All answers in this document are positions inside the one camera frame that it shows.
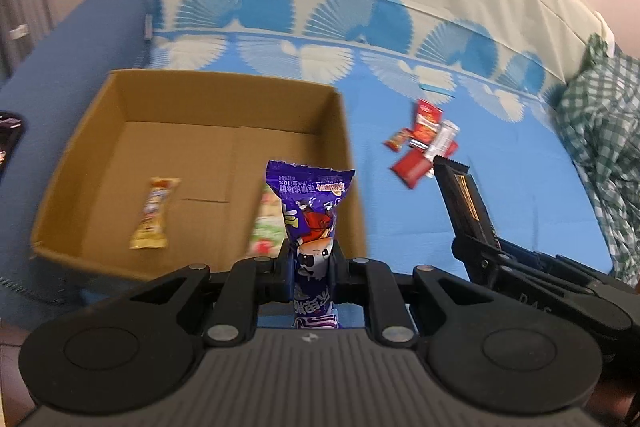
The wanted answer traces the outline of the blue sofa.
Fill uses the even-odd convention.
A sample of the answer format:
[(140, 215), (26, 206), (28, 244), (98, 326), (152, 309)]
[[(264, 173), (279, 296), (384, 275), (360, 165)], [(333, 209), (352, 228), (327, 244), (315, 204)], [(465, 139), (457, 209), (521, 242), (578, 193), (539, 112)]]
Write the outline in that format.
[(113, 69), (149, 62), (158, 0), (86, 0), (1, 89), (1, 106), (26, 130), (1, 177), (1, 317), (31, 331), (84, 304), (75, 275), (38, 258), (30, 233), (78, 122)]

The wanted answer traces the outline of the small red candy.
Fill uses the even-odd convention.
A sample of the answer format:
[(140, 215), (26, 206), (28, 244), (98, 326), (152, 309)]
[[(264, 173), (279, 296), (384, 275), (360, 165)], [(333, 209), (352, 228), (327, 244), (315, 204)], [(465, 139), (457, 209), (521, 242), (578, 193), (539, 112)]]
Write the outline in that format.
[(384, 145), (395, 153), (398, 153), (402, 147), (412, 138), (412, 131), (408, 128), (402, 128), (388, 138)]

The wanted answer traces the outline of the brown cardboard box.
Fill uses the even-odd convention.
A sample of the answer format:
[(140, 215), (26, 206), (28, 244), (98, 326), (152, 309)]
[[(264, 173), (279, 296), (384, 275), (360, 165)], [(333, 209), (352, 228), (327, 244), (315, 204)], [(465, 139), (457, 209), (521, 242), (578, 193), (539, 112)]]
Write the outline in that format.
[[(32, 229), (32, 249), (80, 271), (153, 280), (247, 252), (267, 162), (352, 167), (332, 87), (226, 72), (115, 70), (82, 117)], [(178, 178), (168, 245), (130, 249), (152, 178)]]

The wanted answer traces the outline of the yellow candy bar wrapper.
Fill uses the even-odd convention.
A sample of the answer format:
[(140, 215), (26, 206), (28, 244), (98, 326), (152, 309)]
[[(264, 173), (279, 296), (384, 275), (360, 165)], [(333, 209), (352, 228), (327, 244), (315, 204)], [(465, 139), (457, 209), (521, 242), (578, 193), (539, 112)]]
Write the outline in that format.
[(168, 245), (166, 234), (167, 206), (172, 193), (180, 185), (178, 178), (159, 178), (150, 181), (150, 191), (142, 209), (137, 228), (129, 241), (130, 249), (162, 249)]

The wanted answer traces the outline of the red chili snack packet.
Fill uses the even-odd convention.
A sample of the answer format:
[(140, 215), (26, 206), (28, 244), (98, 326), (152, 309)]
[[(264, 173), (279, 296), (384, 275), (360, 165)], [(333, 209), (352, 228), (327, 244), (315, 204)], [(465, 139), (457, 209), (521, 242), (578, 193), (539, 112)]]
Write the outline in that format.
[(416, 104), (416, 119), (414, 120), (409, 146), (416, 150), (426, 150), (435, 139), (442, 121), (442, 110), (425, 100)]

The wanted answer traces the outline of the red snack bar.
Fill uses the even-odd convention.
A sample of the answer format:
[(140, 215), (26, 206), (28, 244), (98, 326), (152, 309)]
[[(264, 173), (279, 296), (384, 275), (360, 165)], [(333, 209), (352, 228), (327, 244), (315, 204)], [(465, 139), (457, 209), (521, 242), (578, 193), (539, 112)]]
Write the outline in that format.
[(424, 152), (410, 150), (403, 158), (400, 158), (390, 170), (398, 176), (400, 181), (408, 188), (415, 188), (427, 173), (433, 171), (434, 158), (436, 156), (450, 157), (458, 149), (456, 141), (448, 145), (435, 146), (432, 144)]

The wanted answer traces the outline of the green checkered cloth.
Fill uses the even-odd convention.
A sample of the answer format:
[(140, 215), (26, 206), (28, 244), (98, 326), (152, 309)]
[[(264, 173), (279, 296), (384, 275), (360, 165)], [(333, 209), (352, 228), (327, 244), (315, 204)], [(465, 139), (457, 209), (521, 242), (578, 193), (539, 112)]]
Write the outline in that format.
[(612, 258), (611, 273), (639, 284), (639, 60), (589, 37), (578, 75), (555, 109)]

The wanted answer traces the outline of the silver snack stick packet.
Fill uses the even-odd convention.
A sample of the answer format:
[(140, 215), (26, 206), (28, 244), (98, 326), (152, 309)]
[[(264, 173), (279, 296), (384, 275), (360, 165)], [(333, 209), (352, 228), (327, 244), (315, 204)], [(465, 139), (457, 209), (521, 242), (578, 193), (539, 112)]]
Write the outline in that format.
[(435, 138), (427, 147), (424, 157), (428, 160), (433, 160), (436, 156), (445, 156), (450, 145), (454, 143), (454, 139), (456, 139), (458, 132), (459, 127), (452, 121), (443, 121)]

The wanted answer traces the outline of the blue fan-pattern sheet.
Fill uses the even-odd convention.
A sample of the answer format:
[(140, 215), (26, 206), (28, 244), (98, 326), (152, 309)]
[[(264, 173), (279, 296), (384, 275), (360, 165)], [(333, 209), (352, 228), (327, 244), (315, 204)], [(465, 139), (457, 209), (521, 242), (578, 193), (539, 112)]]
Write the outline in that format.
[(602, 16), (579, 0), (156, 0), (151, 63), (341, 92), (370, 255), (463, 273), (436, 182), (406, 187), (386, 140), (425, 100), (459, 127), (498, 234), (600, 271), (608, 246), (554, 110)]

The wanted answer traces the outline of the black chocolate bar packet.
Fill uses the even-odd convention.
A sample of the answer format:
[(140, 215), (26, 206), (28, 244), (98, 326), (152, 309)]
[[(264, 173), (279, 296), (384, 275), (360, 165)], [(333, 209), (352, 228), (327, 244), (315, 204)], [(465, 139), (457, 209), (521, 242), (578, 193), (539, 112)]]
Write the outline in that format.
[(488, 212), (472, 176), (467, 173), (455, 173), (454, 183), (457, 185), (468, 220), (479, 227), (488, 227), (490, 225)]

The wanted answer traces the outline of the green and red snack packet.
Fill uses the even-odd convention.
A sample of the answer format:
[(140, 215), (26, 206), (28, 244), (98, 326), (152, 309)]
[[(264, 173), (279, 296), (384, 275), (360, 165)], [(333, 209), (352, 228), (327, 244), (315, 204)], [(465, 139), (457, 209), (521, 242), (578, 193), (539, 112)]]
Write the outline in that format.
[(250, 232), (247, 256), (277, 257), (285, 237), (280, 198), (265, 184), (254, 225)]

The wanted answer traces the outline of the purple snack packet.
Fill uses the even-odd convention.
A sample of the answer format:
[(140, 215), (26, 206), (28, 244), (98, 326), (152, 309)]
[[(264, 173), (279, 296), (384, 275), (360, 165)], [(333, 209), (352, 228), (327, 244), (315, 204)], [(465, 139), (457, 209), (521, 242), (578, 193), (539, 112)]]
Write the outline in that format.
[(348, 194), (352, 170), (267, 162), (265, 181), (281, 202), (288, 253), (293, 263), (296, 329), (340, 326), (329, 282), (337, 207)]

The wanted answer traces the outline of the black smartphone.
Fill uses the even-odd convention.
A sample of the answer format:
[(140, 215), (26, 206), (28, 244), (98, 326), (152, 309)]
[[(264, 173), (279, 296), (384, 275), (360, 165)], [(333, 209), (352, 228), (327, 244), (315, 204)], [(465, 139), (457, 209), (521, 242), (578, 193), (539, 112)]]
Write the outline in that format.
[(20, 115), (2, 112), (0, 114), (0, 176), (13, 155), (25, 130), (25, 121)]

